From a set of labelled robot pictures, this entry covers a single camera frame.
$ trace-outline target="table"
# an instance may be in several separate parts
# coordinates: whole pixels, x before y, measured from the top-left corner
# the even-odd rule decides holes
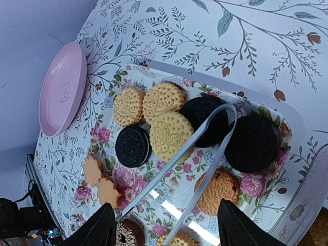
[[[260,206],[255,222],[296,245],[328,196],[327,19],[325,0],[100,0],[76,39],[88,62],[80,109],[60,136],[40,132],[35,151],[35,170],[65,235],[75,230],[72,220],[87,219],[71,213],[81,195],[88,206],[98,202],[76,192],[81,166],[113,74],[132,62],[235,92],[287,118],[293,148],[275,199]]]

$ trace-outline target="white tongs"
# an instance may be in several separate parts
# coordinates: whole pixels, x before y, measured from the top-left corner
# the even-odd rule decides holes
[[[213,174],[215,173],[216,169],[218,168],[218,165],[222,159],[222,156],[223,156],[224,151],[228,145],[228,142],[232,136],[232,133],[235,130],[235,126],[236,126],[236,122],[237,122],[237,112],[233,105],[225,104],[225,105],[221,105],[218,108],[216,108],[210,114],[210,116],[203,122],[203,124],[201,124],[201,126],[197,129],[197,131],[186,141],[186,143],[181,147],[181,149],[178,151],[178,153],[176,153],[176,155],[163,167],[163,169],[161,171],[159,171],[159,173],[156,175],[156,177],[148,183],[146,188],[144,188],[143,191],[141,191],[139,193],[139,195],[135,199],[133,199],[133,201],[130,204],[128,204],[125,207],[125,209],[123,209],[123,211],[120,212],[116,216],[116,218],[115,218],[116,221],[120,221],[121,219],[123,219],[139,202],[141,202],[141,200],[144,199],[145,196],[147,196],[150,193],[150,191],[157,185],[157,183],[159,181],[161,181],[165,177],[165,175],[173,168],[173,166],[175,166],[179,162],[179,160],[184,156],[184,154],[188,151],[188,149],[190,147],[192,147],[196,143],[196,141],[202,136],[202,134],[206,131],[211,120],[215,117],[215,115],[217,115],[219,112],[221,112],[223,110],[227,111],[227,115],[229,117],[229,122],[234,122],[233,128],[223,139],[223,141],[220,145],[220,148],[218,149],[218,151],[214,157],[214,160],[212,161],[210,168],[206,172],[204,179],[200,183],[197,191],[195,192],[194,196],[190,200],[188,206],[186,207],[186,209],[183,212],[182,216],[180,217],[179,221],[173,226],[168,237],[164,241],[163,246],[167,246],[171,242],[171,240],[174,238],[174,236],[176,235],[176,233],[179,231],[182,224],[186,220],[187,216],[190,214],[191,210],[195,207],[200,196],[204,192],[206,186],[208,185]]]

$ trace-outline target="floral tray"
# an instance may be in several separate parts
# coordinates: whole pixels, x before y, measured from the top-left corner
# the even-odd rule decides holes
[[[155,84],[164,81],[180,86],[186,100],[199,97],[201,93],[210,94],[227,103],[232,103],[237,109],[238,117],[249,114],[260,115],[275,127],[280,136],[280,149],[276,160],[266,170],[254,174],[240,173],[234,170],[225,158],[220,163],[220,168],[233,174],[239,180],[240,196],[237,206],[251,219],[254,219],[270,194],[272,187],[279,179],[291,148],[291,129],[284,117],[274,110],[249,101],[245,97],[147,66],[133,64],[123,66],[113,76],[110,93],[102,105],[101,114],[97,116],[95,127],[90,133],[92,138],[88,149],[88,155],[103,161],[105,174],[112,177],[120,186],[123,197],[116,213],[118,210],[122,211],[147,186],[165,163],[159,160],[154,153],[139,168],[128,169],[118,162],[115,155],[115,142],[123,128],[117,125],[112,117],[114,98],[124,88],[136,87],[146,93]],[[147,131],[149,130],[149,125],[144,120],[141,120],[138,125]],[[143,227],[147,245],[155,245],[157,237],[172,228],[173,223],[177,221],[190,201],[196,181],[212,163],[213,155],[217,149],[218,146],[195,148],[187,161],[178,163],[151,191],[150,195],[130,212],[129,217],[139,221]],[[72,211],[72,217],[76,221],[74,227],[80,227],[99,208],[97,187],[91,188],[85,183],[82,171]],[[219,245],[220,243],[217,218],[206,215],[197,206],[181,230],[200,242],[200,245]]]

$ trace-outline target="pink saucer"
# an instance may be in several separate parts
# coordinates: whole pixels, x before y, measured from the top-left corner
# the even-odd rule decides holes
[[[80,45],[65,45],[52,61],[45,77],[40,102],[39,122],[49,137],[62,133],[79,108],[87,78],[87,60]]]

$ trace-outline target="sprinkled cookie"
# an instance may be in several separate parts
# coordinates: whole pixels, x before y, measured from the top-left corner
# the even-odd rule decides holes
[[[203,174],[196,182],[195,192],[204,176],[205,174]],[[212,176],[211,181],[207,185],[197,204],[204,213],[210,216],[217,216],[222,198],[237,205],[239,192],[238,181],[231,174],[218,169]]]
[[[156,246],[162,246],[165,239],[168,237],[169,232],[161,235],[156,242]],[[183,232],[178,232],[172,241],[169,243],[169,246],[197,246],[197,243],[187,234]]]
[[[104,205],[109,203],[113,209],[120,205],[120,196],[117,191],[117,184],[113,183],[109,178],[102,178],[97,183],[98,192],[97,197],[100,200],[100,204]]]
[[[86,176],[86,182],[90,184],[91,187],[95,187],[97,182],[104,177],[101,172],[103,168],[103,163],[100,160],[88,156],[85,159],[85,164],[83,165],[84,174]]]
[[[155,85],[143,101],[142,110],[149,125],[163,113],[179,111],[185,103],[181,90],[171,83]]]
[[[183,115],[176,112],[164,113],[153,121],[150,144],[162,161],[169,162],[193,133],[194,129]],[[187,160],[193,149],[190,148],[180,162]]]
[[[138,224],[125,219],[117,224],[116,246],[144,246],[145,235]]]
[[[137,124],[142,118],[143,93],[136,88],[122,90],[114,101],[113,116],[122,127]]]

